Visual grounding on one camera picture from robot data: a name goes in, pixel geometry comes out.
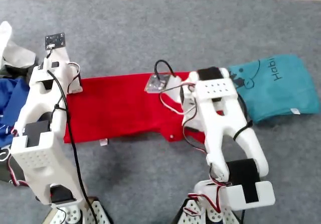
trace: red cloth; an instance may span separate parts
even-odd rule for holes
[[[188,72],[177,73],[182,79]],[[82,79],[83,92],[67,97],[72,133],[76,143],[143,132],[161,133],[168,141],[183,138],[183,116],[164,107],[158,94],[144,91],[150,73]],[[182,111],[181,105],[163,94],[166,103]],[[201,132],[190,135],[202,143]],[[70,142],[66,128],[65,143]]]

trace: teal bag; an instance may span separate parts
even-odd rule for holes
[[[295,55],[276,55],[228,70],[255,123],[278,115],[319,113],[313,80]]]

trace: gray felt surface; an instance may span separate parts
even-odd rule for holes
[[[321,96],[320,9],[319,2],[271,0],[0,0],[0,21],[40,57],[44,36],[65,32],[83,77],[152,72],[160,58],[191,71],[295,53]],[[276,204],[247,211],[245,223],[320,223],[320,116],[286,117],[255,130]],[[64,148],[73,160],[71,146]],[[244,157],[231,140],[223,151],[227,160]],[[78,152],[89,194],[115,223],[170,223],[208,174],[202,153],[153,133],[107,147],[80,144]],[[0,193],[0,223],[40,223],[49,211],[27,188],[0,183]]]

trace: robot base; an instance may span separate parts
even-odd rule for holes
[[[199,215],[188,214],[184,209],[190,209]],[[213,208],[207,207],[206,211],[201,211],[199,203],[193,199],[186,199],[172,224],[239,224],[238,218],[231,210],[222,209],[217,213]]]
[[[92,201],[91,205],[94,209],[99,224],[113,223],[110,216],[105,212],[98,199]],[[79,217],[81,213],[73,211],[68,207],[61,207],[60,209],[66,212],[66,218],[65,213],[63,211],[52,209],[46,217],[46,219],[44,220],[43,224],[95,224],[94,217],[89,208],[87,210],[87,213],[84,216],[82,216],[78,221],[74,220],[77,219],[77,217]]]

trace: blue cloth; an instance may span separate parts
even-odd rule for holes
[[[229,68],[249,116],[257,123],[272,116],[317,114],[319,98],[301,59],[277,55]]]
[[[10,131],[26,103],[29,86],[22,78],[15,80],[0,79],[0,148],[10,145]]]

